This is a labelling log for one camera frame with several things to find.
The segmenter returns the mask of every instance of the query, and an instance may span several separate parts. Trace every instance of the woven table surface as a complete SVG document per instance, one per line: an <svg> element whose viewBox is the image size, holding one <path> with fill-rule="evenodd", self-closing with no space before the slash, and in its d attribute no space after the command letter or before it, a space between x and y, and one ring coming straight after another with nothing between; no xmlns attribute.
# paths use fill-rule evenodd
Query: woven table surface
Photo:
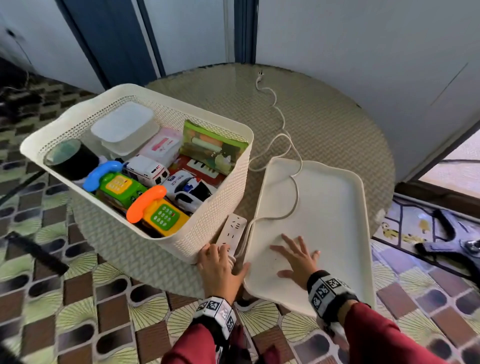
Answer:
<svg viewBox="0 0 480 364"><path fill-rule="evenodd" d="M373 234L392 201L394 162L380 129L363 109L338 90L301 73L242 64L183 72L154 81L147 88L248 125L254 133L252 158L264 151L282 126L280 115L271 107L272 94L255 89L260 70L264 78L259 86L275 90L277 106L285 115L286 130L302 158L351 170L361 177ZM277 140L253 167L265 164L287 147L286 141ZM294 159L294 152L290 151L286 158ZM254 216L263 175L263 172L249 172L237 214L247 219ZM103 219L106 214L98 221L91 218L96 207L82 200L72 196L75 217L88 241L105 259L144 283L177 294L202 296L195 267L165 251L157 249L152 253L147 244L136 244L135 234L126 233L126 229L111 235L120 224L113 218ZM89 224L82 224L82 216L90 216Z"/></svg>

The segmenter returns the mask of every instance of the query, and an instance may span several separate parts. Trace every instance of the yellow toy phone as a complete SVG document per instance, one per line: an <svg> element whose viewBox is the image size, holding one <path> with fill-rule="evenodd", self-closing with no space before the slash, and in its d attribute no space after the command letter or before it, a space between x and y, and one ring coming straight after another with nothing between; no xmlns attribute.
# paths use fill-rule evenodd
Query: yellow toy phone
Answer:
<svg viewBox="0 0 480 364"><path fill-rule="evenodd" d="M139 196L127 210L132 224L141 219L163 236L175 234L189 217L164 199L167 189L158 185Z"/></svg>

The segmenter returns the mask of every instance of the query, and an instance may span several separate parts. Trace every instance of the woven plastic basket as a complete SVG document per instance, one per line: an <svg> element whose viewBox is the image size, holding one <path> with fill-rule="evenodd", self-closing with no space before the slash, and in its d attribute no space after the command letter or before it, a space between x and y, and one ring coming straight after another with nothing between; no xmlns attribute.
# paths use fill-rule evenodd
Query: woven plastic basket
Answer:
<svg viewBox="0 0 480 364"><path fill-rule="evenodd" d="M160 126L182 131L185 119L190 119L192 122L217 134L249 143L248 148L237 161L235 168L220 185L217 192L200 206L177 233L165 238L154 239L149 237L145 232L115 213L109 206L43 163L43 158L49 150L58 143L71 138L80 138L94 152L107 155L100 143L90 133L90 127L99 118L127 101L137 102L151 108L155 112L155 121ZM243 197L252 142L253 132L244 124L155 91L137 85L125 84L116 86L91 100L71 107L58 119L27 137L20 146L20 152L57 177L71 191L75 191L79 196L100 208L100 216L104 216L105 220L111 220L106 217L106 215L110 215L119 224L131 229L138 235L139 239L151 244L152 249L163 248L175 257L194 264L197 252L213 238L227 215L235 210ZM89 223L88 219L88 217L84 217L83 221L79 221L80 228L83 224Z"/></svg>

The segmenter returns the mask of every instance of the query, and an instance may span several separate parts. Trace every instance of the power strip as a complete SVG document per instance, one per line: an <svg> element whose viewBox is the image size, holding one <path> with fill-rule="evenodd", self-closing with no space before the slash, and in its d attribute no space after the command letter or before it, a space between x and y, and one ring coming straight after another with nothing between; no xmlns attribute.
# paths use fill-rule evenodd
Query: power strip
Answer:
<svg viewBox="0 0 480 364"><path fill-rule="evenodd" d="M237 250L241 236L246 226L246 218L243 218L242 216L239 216L237 214L230 214L227 217L227 221L225 222L225 225L220 232L220 236L216 241L217 245L230 245L230 250L228 251L228 259L230 261L231 268L233 268L236 262L235 251Z"/></svg>

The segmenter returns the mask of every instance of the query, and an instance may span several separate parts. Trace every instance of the toy telephone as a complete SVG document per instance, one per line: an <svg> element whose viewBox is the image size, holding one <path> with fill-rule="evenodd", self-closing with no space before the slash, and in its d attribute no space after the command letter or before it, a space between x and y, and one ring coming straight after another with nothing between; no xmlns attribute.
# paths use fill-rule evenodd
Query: toy telephone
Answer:
<svg viewBox="0 0 480 364"><path fill-rule="evenodd" d="M96 191L96 196L114 207L126 210L147 188L139 182L119 173L122 163L111 160L99 165L87 176L83 188Z"/></svg>
<svg viewBox="0 0 480 364"><path fill-rule="evenodd" d="M143 219L163 236L175 234L189 217L164 199L167 189L158 185L150 188L129 207L127 220L132 224Z"/></svg>

